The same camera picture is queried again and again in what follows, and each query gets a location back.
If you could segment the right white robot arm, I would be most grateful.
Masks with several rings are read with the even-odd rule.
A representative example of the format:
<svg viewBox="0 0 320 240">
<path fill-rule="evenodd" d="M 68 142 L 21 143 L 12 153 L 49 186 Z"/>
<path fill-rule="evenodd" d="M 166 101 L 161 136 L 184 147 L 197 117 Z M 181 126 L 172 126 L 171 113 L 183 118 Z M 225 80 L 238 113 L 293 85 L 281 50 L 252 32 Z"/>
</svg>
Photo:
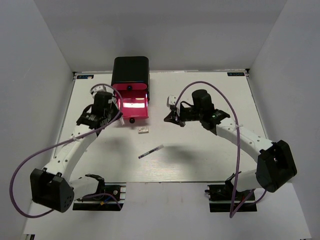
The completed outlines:
<svg viewBox="0 0 320 240">
<path fill-rule="evenodd" d="M 204 89 L 194 91 L 191 96 L 192 104 L 177 106 L 178 98 L 170 95 L 167 98 L 170 113 L 164 121 L 180 127 L 198 121 L 204 129 L 240 147 L 256 162 L 256 169 L 234 173 L 225 181 L 229 198 L 236 200 L 244 191 L 253 189 L 274 193 L 297 175 L 288 143 L 263 138 L 236 124 L 228 113 L 214 107 L 211 95 Z"/>
</svg>

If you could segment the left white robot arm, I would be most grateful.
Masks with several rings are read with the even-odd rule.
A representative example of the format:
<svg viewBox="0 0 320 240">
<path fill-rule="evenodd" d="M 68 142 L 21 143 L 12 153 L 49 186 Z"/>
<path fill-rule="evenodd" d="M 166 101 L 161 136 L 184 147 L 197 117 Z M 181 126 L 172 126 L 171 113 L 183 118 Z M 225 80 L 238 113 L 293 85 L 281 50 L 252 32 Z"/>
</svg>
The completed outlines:
<svg viewBox="0 0 320 240">
<path fill-rule="evenodd" d="M 112 93 L 97 92 L 93 104 L 87 106 L 76 121 L 71 142 L 63 144 L 42 169 L 34 169 L 30 174 L 33 202 L 64 213 L 74 200 L 103 198 L 106 193 L 103 177 L 87 173 L 71 180 L 71 175 L 87 148 L 100 135 L 102 127 L 121 115 Z"/>
</svg>

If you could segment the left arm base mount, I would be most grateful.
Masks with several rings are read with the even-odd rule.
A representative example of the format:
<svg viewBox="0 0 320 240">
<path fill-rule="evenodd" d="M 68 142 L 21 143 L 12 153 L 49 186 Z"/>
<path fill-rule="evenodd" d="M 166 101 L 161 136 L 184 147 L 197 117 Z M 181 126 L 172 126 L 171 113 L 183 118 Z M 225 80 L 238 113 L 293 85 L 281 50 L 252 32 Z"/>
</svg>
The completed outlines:
<svg viewBox="0 0 320 240">
<path fill-rule="evenodd" d="M 74 201 L 73 211 L 89 211 L 89 212 L 119 212 L 124 206 L 126 199 L 127 184 L 108 183 L 100 188 L 97 195 L 86 198 L 79 198 Z"/>
</svg>

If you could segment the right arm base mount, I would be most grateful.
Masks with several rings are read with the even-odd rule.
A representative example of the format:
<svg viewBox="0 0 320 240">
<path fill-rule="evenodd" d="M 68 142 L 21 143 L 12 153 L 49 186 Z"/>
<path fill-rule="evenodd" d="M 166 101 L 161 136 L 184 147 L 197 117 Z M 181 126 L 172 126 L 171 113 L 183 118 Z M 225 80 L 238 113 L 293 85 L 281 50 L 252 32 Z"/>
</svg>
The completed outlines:
<svg viewBox="0 0 320 240">
<path fill-rule="evenodd" d="M 211 213 L 256 212 L 255 195 L 252 190 L 260 185 L 254 173 L 240 173 L 235 182 L 235 174 L 226 181 L 207 186 L 204 194 L 209 199 Z"/>
</svg>

